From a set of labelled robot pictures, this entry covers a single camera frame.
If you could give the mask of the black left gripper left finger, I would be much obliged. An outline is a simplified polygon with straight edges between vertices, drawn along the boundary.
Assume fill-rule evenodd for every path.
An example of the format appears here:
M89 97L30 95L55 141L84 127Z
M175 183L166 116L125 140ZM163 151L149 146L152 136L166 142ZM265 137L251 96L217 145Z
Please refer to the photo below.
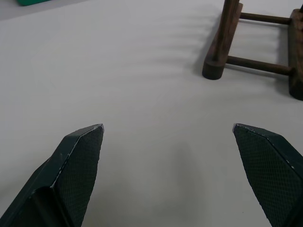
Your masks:
M95 185L104 126L66 135L0 218L2 227L80 227Z

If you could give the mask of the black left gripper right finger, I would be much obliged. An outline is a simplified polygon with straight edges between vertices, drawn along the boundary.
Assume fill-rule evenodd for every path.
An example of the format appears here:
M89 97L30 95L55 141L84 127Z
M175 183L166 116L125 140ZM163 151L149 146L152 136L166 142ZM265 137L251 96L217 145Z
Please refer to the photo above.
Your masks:
M281 135L236 123L232 130L252 190L273 227L303 225L303 157Z

